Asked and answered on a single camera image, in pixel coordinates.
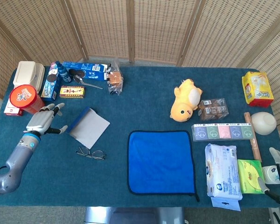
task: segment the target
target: red container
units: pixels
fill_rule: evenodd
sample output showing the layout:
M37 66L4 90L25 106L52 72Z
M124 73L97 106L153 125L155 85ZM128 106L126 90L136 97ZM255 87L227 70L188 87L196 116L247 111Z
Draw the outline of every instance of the red container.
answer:
M12 90L9 100L12 105L23 109L31 114L39 112L45 106L35 88L31 85L20 85Z

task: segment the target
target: robot finger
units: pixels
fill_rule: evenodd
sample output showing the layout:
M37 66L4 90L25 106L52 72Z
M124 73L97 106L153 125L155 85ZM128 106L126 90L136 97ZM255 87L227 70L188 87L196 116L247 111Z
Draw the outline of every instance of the robot finger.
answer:
M55 104L49 104L48 106L46 106L45 111L50 111L54 108Z
M63 126L63 127L60 128L60 129L50 127L50 128L46 131L46 133L48 133L48 134L61 134L61 133L65 132L66 129L67 129L67 125Z
M43 107L39 110L39 112L45 111L45 109L46 109L46 106L43 106Z
M62 116L62 113L59 111L62 107L64 107L64 103L60 103L60 104L58 104L58 105L56 105L55 106L55 108L53 109L53 111L54 111L54 116L56 115L56 114L58 114L59 116Z

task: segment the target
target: wet wipes package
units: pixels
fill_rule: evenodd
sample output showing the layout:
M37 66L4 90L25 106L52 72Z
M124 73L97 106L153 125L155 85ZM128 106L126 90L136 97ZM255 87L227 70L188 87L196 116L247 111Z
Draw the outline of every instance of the wet wipes package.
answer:
M42 90L41 98L47 101L55 101L57 93L60 90L61 80L61 76L58 75L57 65L52 63Z
M193 141L249 140L253 138L250 123L194 124Z
M239 210L238 200L243 196L238 176L236 146L208 144L205 147L205 166L207 195L212 197L213 206Z
M62 65L69 71L71 76L78 75L81 78L91 78L104 81L107 79L106 64L63 62Z

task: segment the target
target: oreo box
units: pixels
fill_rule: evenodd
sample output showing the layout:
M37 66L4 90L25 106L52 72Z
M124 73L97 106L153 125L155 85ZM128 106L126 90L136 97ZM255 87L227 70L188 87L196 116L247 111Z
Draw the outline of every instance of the oreo box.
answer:
M58 68L52 63L42 90L41 98L46 101L55 101L57 93L60 91L62 77L58 75Z
M91 78L104 81L107 79L106 64L63 62L62 65L69 71L71 76L78 75L81 78Z

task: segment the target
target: wooden stick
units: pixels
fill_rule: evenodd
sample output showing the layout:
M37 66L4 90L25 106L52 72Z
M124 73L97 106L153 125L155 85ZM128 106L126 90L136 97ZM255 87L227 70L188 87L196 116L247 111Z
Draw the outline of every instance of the wooden stick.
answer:
M253 139L250 139L250 143L251 143L254 159L262 162L250 113L249 112L244 113L244 117L245 117L246 123L251 123L251 128L252 128L252 132L253 132Z

